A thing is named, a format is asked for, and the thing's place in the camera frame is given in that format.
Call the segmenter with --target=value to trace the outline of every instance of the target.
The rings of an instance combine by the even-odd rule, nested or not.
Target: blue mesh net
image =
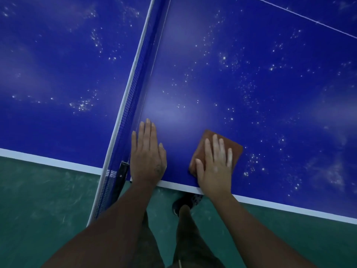
[[[149,62],[150,54],[154,45],[155,35],[159,26],[160,17],[166,0],[155,0],[148,21],[144,42],[140,51],[138,63],[130,86],[128,99],[125,104],[124,114],[119,126],[115,140],[113,153],[105,177],[104,187],[100,196],[99,205],[95,218],[112,204],[112,191],[115,184],[116,174],[122,161],[128,161],[130,156],[130,135],[135,119],[136,108],[139,103],[140,94],[143,90],[145,72]]]

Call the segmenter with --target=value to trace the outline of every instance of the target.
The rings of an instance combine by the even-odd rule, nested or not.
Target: right hand
[[[232,184],[232,149],[228,149],[228,158],[223,139],[213,135],[213,155],[209,139],[205,140],[206,170],[200,159],[196,161],[197,180],[203,193],[211,200],[231,194]]]

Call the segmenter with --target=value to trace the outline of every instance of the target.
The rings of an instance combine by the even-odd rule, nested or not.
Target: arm
[[[157,145],[156,128],[141,122],[132,133],[133,183],[98,220],[58,250],[43,267],[127,267],[136,249],[151,194],[166,170],[166,151]]]
[[[224,142],[213,136],[205,142],[206,170],[196,159],[199,185],[211,199],[228,228],[247,267],[315,267],[263,224],[256,220],[231,194],[232,150],[228,158]]]

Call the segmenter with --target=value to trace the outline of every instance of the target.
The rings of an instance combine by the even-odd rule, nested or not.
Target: leg
[[[144,214],[142,227],[137,241],[132,268],[165,268],[154,235],[149,228],[147,212]]]
[[[202,267],[224,268],[200,236],[194,223],[190,207],[183,205],[179,210],[179,225],[176,232],[176,250],[173,263],[188,262]]]

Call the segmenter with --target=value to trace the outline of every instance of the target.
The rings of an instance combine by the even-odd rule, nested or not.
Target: brown cloth
[[[206,169],[206,160],[205,160],[205,139],[208,138],[210,140],[211,143],[211,150],[213,150],[213,146],[212,146],[212,137],[213,135],[215,135],[216,133],[210,131],[210,130],[205,130],[205,132],[202,135],[202,138],[199,142],[199,145],[196,149],[196,151],[194,152],[191,162],[190,162],[190,167],[189,167],[189,171],[193,176],[197,176],[196,174],[196,162],[194,161],[195,159],[200,159],[201,162],[203,163],[203,167]],[[234,167],[236,166],[239,157],[241,156],[241,154],[243,153],[243,147],[236,143],[233,142],[232,140],[216,134],[218,136],[218,139],[223,139],[224,141],[224,146],[225,146],[225,150],[226,150],[226,155],[228,152],[228,149],[231,148],[232,152],[233,152],[233,160],[232,160],[232,172],[234,170]]]

